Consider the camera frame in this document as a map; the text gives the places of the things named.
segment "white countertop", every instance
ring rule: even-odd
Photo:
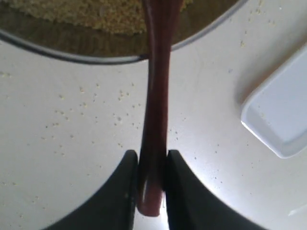
[[[172,54],[168,148],[242,215],[304,230],[307,151],[279,159],[241,125],[240,105],[306,42],[307,1],[261,2]],[[85,66],[2,42],[0,71],[10,74],[0,78],[0,229],[40,229],[92,195],[125,150],[139,151],[147,61]],[[167,229],[165,208],[136,214],[135,230],[145,226]]]

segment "metal bowl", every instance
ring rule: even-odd
[[[247,0],[194,0],[180,15],[173,50],[204,36]],[[0,3],[0,39],[41,55],[87,64],[146,58],[147,35],[114,35],[27,16]]]

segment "bowl rim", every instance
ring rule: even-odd
[[[231,8],[229,8],[225,13],[220,17],[215,19],[211,24],[195,33],[194,35],[188,37],[187,39],[178,42],[172,46],[172,51],[180,49],[188,44],[193,43],[194,41],[205,36],[217,26],[222,24],[225,20],[231,17],[237,10],[239,10],[248,0],[238,0]],[[126,57],[94,57],[86,56],[79,54],[71,54],[63,51],[54,50],[48,47],[37,45],[35,43],[29,42],[25,39],[22,39],[18,36],[12,35],[2,29],[0,29],[0,40],[7,42],[11,45],[30,51],[35,54],[40,54],[49,58],[81,63],[81,64],[90,64],[90,65],[119,65],[119,64],[129,64],[138,61],[147,59],[146,54],[139,56],[126,56]]]

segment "white tray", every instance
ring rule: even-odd
[[[242,124],[280,158],[307,146],[307,46],[243,103]]]

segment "grain mixture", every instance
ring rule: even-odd
[[[51,22],[71,23],[112,34],[146,30],[141,0],[0,0],[10,7]],[[184,0],[182,10],[193,0]]]

